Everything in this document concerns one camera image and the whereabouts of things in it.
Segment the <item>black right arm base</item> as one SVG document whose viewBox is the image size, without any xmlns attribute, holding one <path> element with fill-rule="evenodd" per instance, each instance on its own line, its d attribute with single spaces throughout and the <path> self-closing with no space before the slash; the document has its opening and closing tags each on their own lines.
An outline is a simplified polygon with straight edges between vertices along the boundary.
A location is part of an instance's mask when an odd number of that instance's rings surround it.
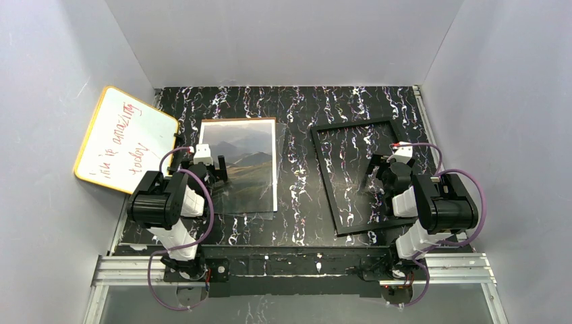
<svg viewBox="0 0 572 324">
<path fill-rule="evenodd" d="M 419 267 L 410 260 L 393 256 L 367 256 L 360 259 L 358 276 L 364 281 L 391 281 L 383 283 L 390 296 L 398 289 L 411 288 Z"/>
</svg>

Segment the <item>wooden picture frame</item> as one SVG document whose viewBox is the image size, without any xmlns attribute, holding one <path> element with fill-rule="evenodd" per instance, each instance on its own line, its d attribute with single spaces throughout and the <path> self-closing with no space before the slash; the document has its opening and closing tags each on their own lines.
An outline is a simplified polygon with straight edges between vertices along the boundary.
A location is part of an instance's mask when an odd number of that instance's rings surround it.
<svg viewBox="0 0 572 324">
<path fill-rule="evenodd" d="M 383 189 L 366 175 L 372 155 L 392 154 L 407 136 L 389 117 L 323 124 L 310 129 L 337 236 L 411 225 L 382 214 Z"/>
</svg>

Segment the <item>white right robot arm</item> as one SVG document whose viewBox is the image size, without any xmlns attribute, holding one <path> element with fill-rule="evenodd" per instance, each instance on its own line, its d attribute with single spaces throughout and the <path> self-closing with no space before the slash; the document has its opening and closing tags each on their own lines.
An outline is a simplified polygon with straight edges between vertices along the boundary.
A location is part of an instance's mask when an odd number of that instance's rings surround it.
<svg viewBox="0 0 572 324">
<path fill-rule="evenodd" d="M 455 174 L 431 176 L 413 173 L 413 160 L 373 155 L 366 170 L 382 182 L 384 214 L 412 226 L 392 244 L 397 260 L 419 260 L 429 248 L 452 235 L 477 226 L 478 208 Z"/>
</svg>

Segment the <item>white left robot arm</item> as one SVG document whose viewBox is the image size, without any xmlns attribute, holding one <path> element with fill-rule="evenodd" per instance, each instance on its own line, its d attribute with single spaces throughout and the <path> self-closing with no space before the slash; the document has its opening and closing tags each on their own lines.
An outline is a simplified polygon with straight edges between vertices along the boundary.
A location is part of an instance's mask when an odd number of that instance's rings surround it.
<svg viewBox="0 0 572 324">
<path fill-rule="evenodd" d="M 160 171 L 147 171 L 127 205 L 127 216 L 140 227 L 159 239 L 168 253 L 161 257 L 167 267 L 183 271 L 190 276 L 200 271 L 196 260 L 197 246 L 172 250 L 176 246 L 191 244 L 191 237 L 183 224 L 184 217 L 201 217 L 207 210 L 208 200 L 201 185 L 212 192 L 214 184 L 228 180 L 225 158 L 218 156 L 218 165 L 205 162 L 184 162 L 173 175 Z"/>
</svg>

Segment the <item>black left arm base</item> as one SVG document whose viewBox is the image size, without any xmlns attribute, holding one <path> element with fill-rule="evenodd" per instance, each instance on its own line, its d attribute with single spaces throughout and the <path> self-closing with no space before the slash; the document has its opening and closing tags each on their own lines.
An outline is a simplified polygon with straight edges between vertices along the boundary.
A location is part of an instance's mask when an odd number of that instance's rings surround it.
<svg viewBox="0 0 572 324">
<path fill-rule="evenodd" d="M 177 261 L 162 256 L 165 266 L 165 282 L 207 281 L 208 283 L 226 282 L 229 279 L 229 261 L 227 259 L 206 259 L 197 256 L 190 261 Z"/>
</svg>

